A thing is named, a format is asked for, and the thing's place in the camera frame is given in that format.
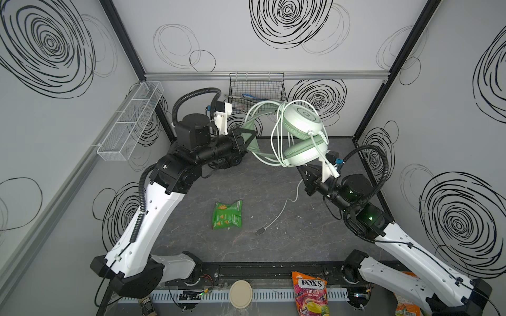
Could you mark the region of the mint green headphones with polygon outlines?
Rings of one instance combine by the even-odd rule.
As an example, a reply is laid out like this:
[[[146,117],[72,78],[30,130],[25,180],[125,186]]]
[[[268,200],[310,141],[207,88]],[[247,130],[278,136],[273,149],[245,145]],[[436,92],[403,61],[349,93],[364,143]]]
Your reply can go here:
[[[272,167],[298,167],[319,157],[325,158],[329,137],[316,110],[308,101],[261,101],[245,115],[243,128],[255,129],[256,120],[275,116],[271,134],[271,152],[250,151],[255,158]]]

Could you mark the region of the orange snack bag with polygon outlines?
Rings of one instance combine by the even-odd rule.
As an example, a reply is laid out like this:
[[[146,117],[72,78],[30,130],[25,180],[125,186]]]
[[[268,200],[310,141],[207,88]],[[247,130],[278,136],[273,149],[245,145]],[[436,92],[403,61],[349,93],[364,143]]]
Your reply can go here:
[[[406,298],[404,295],[399,295],[394,292],[395,298],[397,300],[397,307],[395,310],[396,315],[417,315],[417,316],[427,316],[428,313],[424,311],[417,303],[415,303],[410,298]]]

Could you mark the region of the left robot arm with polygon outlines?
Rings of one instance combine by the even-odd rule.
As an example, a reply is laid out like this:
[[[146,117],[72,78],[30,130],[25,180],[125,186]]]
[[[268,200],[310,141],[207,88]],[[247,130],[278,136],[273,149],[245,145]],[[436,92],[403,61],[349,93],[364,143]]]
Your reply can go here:
[[[191,186],[202,177],[202,168],[213,171],[239,165],[246,154],[254,129],[229,130],[219,126],[209,115],[191,113],[178,119],[180,107],[188,100],[212,93],[210,114],[226,108],[219,100],[219,88],[201,88],[180,97],[172,108],[177,135],[169,151],[146,167],[138,181],[139,207],[119,241],[107,254],[97,256],[90,267],[109,282],[102,300],[94,303],[104,312],[113,294],[128,298],[145,298],[159,285],[173,280],[191,284],[200,280],[202,261],[189,251],[179,255],[158,256],[151,253],[165,223]]]

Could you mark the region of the green snack bag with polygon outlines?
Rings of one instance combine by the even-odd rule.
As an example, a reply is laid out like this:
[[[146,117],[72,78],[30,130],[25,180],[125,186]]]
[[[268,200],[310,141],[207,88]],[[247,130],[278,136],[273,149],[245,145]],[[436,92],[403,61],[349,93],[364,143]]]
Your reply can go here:
[[[212,229],[228,229],[232,226],[242,227],[242,200],[233,204],[216,202],[213,209]]]

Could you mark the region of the small dark jar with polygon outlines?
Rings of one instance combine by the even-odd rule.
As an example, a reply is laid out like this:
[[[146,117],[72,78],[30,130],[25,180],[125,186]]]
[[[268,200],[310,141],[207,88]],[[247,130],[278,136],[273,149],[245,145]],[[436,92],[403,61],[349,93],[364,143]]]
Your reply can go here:
[[[157,316],[157,312],[154,308],[150,297],[145,297],[138,300],[141,308],[142,316]]]

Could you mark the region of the round beige lid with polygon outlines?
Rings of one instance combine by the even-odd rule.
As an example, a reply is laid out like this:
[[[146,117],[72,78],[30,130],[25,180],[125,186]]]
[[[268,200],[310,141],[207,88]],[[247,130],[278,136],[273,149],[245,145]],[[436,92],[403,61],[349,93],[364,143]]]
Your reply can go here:
[[[247,308],[253,299],[251,285],[245,280],[238,280],[232,284],[229,291],[230,303],[237,309]]]

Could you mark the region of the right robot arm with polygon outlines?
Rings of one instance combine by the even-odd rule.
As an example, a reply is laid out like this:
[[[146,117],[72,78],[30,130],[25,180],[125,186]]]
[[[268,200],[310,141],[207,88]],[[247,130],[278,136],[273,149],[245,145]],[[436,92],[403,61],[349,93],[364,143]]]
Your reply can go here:
[[[360,250],[344,261],[342,274],[348,283],[375,283],[414,302],[429,315],[482,315],[491,304],[491,286],[482,279],[470,279],[450,268],[413,240],[392,217],[371,204],[387,180],[388,160],[384,151],[373,145],[355,148],[343,160],[330,162],[325,143],[287,154],[306,187],[308,195],[321,193],[340,210],[345,226],[358,238],[393,255],[414,275],[383,266]],[[375,151],[383,163],[380,180],[372,186],[362,175],[338,183],[342,166],[363,150]]]

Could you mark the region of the Fox's fruits candy bag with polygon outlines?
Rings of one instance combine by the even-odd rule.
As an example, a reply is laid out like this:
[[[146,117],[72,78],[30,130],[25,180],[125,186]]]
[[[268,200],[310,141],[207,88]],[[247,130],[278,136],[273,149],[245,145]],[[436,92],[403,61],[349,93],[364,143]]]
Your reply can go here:
[[[291,276],[298,314],[329,315],[327,282],[296,271]]]

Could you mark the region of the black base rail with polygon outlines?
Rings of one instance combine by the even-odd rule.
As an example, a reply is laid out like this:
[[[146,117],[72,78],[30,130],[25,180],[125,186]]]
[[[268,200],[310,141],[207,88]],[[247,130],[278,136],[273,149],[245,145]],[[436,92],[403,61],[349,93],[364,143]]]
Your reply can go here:
[[[217,262],[199,263],[190,279],[209,276],[214,285],[225,280],[292,279],[292,272],[324,279],[329,285],[345,287],[366,286],[369,283],[358,279],[357,283],[348,283],[341,271],[342,261],[300,261],[300,262]]]

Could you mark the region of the blue handled tool in basket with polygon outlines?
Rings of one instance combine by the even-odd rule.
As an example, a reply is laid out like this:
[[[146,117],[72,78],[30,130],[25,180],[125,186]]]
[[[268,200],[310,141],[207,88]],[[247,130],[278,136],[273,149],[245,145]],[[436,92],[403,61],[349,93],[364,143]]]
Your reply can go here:
[[[247,94],[247,93],[244,93],[242,95],[242,98],[247,100],[247,101],[253,101],[253,102],[260,102],[260,101],[264,101],[264,99],[260,98],[260,97],[256,97],[256,96],[252,96],[250,94]]]

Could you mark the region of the aluminium wall rail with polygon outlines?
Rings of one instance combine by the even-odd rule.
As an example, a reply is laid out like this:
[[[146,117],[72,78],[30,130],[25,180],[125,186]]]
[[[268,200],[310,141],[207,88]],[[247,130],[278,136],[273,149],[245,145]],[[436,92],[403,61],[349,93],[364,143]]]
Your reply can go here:
[[[213,72],[147,72],[153,81],[214,80],[388,80],[389,71],[213,71]]]

